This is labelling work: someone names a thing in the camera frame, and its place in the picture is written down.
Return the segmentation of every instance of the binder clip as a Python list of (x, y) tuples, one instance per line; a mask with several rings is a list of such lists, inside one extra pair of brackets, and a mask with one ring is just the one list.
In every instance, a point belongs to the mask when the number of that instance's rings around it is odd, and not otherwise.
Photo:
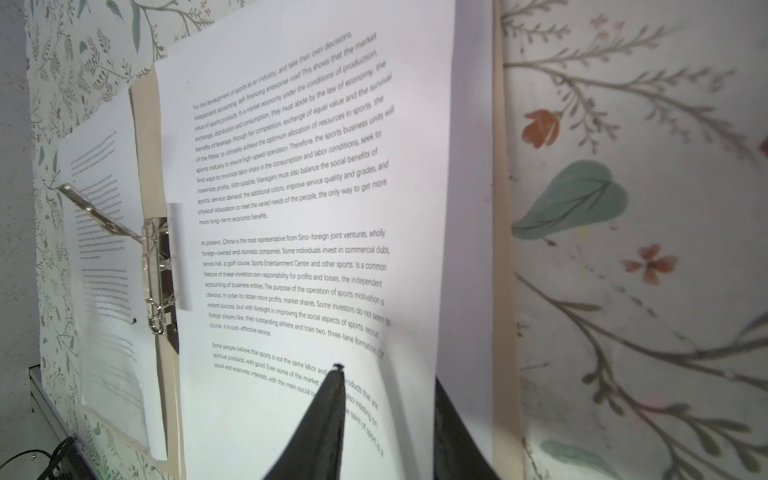
[(107, 232), (112, 235), (130, 237), (141, 245), (141, 269), (144, 274), (144, 300), (147, 303), (149, 328), (155, 335), (172, 333), (173, 335), (169, 336), (169, 340), (178, 352), (178, 338), (175, 328), (176, 302), (170, 269), (167, 218), (144, 219), (141, 235), (139, 235), (100, 211), (70, 184), (59, 185), (56, 190), (93, 217), (96, 223)]

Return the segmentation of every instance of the cable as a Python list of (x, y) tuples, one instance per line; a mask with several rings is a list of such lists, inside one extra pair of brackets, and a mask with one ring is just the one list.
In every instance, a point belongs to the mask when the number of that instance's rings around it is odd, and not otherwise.
[(70, 436), (64, 440), (61, 440), (61, 443), (56, 445), (56, 449), (53, 451), (51, 460), (48, 462), (48, 467), (46, 467), (45, 470), (40, 474), (38, 480), (45, 480), (45, 477), (49, 477), (51, 480), (53, 479), (53, 471), (56, 469), (58, 464), (64, 460), (64, 457), (67, 456), (67, 452), (69, 452), (69, 449), (73, 446), (73, 444), (74, 437)]
[(7, 464), (11, 463), (13, 460), (16, 460), (18, 457), (22, 455), (26, 455), (28, 453), (41, 453), (48, 457), (48, 466), (45, 467), (45, 470), (40, 474), (38, 477), (38, 480), (45, 480), (46, 477), (53, 478), (53, 471), (56, 469), (58, 464), (61, 463), (62, 460), (64, 460), (64, 457), (67, 455), (67, 452), (69, 452), (69, 449), (74, 444), (74, 437), (67, 437), (64, 440), (61, 440), (61, 442), (56, 445), (56, 449), (53, 451), (53, 454), (50, 454), (46, 452), (45, 450), (41, 449), (32, 449), (32, 450), (26, 450), (21, 453), (17, 453), (16, 455), (13, 455), (11, 458), (6, 460), (5, 462), (0, 465), (0, 469), (5, 467)]
[(18, 457), (20, 457), (20, 456), (22, 456), (22, 455), (26, 455), (26, 454), (28, 454), (28, 453), (41, 453), (41, 454), (45, 455), (46, 457), (48, 457), (48, 458), (51, 458), (51, 454), (50, 454), (50, 453), (48, 453), (48, 452), (46, 452), (45, 450), (41, 450), (41, 449), (32, 449), (32, 450), (27, 450), (26, 452), (17, 453), (16, 455), (13, 455), (13, 456), (12, 456), (11, 458), (9, 458), (8, 460), (4, 461), (4, 462), (2, 463), (2, 465), (0, 465), (0, 469), (2, 469), (3, 467), (5, 467), (7, 464), (11, 463), (13, 460), (16, 460)]

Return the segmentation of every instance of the black object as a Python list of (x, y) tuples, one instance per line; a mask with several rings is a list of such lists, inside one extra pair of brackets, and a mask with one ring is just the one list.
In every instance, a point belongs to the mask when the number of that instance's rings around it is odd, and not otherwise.
[[(343, 366), (334, 365), (264, 480), (338, 480), (344, 439)], [(435, 480), (500, 480), (435, 379)]]
[(264, 480), (338, 480), (344, 440), (344, 366), (334, 365)]
[(45, 455), (46, 457), (51, 458), (51, 454), (46, 452), (45, 450), (41, 450), (41, 449), (24, 450), (23, 452), (17, 453), (16, 455), (13, 455), (11, 458), (9, 458), (8, 460), (6, 460), (2, 464), (0, 464), (0, 470), (2, 470), (2, 468), (5, 467), (7, 464), (9, 464), (9, 463), (13, 462), (14, 460), (16, 460), (18, 457), (20, 457), (22, 455), (27, 455), (28, 453), (41, 453), (41, 454)]
[(435, 379), (435, 480), (499, 480)]
[(38, 477), (38, 480), (45, 480), (46, 477), (49, 480), (55, 480), (55, 477), (53, 476), (53, 471), (58, 467), (58, 464), (61, 463), (62, 460), (67, 456), (67, 453), (69, 452), (69, 449), (72, 448), (74, 444), (74, 437), (69, 436), (64, 440), (61, 440), (61, 442), (56, 445), (56, 449), (51, 454), (51, 460), (48, 462), (48, 467), (45, 468), (45, 470), (40, 474)]

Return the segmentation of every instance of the clipboard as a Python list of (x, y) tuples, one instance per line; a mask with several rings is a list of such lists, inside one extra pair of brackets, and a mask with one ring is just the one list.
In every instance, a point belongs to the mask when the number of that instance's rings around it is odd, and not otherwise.
[[(523, 444), (520, 382), (518, 375), (517, 326), (513, 317), (510, 200), (505, 118), (505, 78), (503, 70), (500, 5), (494, 2), (493, 32), (493, 455), (492, 464), (500, 478), (522, 480)], [(141, 233), (131, 232), (94, 208), (74, 188), (64, 184), (59, 191), (88, 212), (112, 234), (126, 235), (142, 244), (144, 293), (147, 301), (147, 326), (155, 334), (157, 374), (161, 386), (161, 405), (166, 435), (166, 461), (152, 460), (154, 466), (176, 480), (186, 478), (181, 424), (179, 349), (174, 315), (173, 272), (168, 236), (167, 205), (163, 189), (161, 151), (161, 112), (157, 74), (151, 69), (130, 89), (134, 115), (136, 152), (144, 225)], [(120, 434), (124, 441), (143, 452), (146, 448)]]

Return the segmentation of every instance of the white wall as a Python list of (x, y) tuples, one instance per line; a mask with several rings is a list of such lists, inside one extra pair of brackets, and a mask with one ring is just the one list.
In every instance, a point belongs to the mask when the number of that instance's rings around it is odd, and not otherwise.
[[(0, 2), (0, 462), (34, 448), (27, 368), (39, 363), (29, 90), (22, 0)], [(34, 478), (14, 460), (0, 478)]]

